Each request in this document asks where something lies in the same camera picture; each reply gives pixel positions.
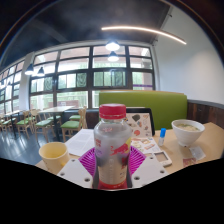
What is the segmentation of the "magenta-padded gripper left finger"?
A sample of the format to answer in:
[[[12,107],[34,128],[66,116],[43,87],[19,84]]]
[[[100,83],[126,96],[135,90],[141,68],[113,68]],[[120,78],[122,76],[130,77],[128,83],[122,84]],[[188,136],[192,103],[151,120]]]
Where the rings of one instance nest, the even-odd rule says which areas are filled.
[[[94,149],[88,150],[79,159],[70,159],[58,176],[84,188],[97,188],[98,171]]]

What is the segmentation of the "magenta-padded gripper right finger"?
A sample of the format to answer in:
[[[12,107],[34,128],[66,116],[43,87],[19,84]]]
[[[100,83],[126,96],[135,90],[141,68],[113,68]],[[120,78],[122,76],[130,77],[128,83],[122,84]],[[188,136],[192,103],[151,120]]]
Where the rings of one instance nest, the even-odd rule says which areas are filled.
[[[128,161],[127,186],[140,188],[168,175],[155,154],[144,155],[135,147],[131,147]]]

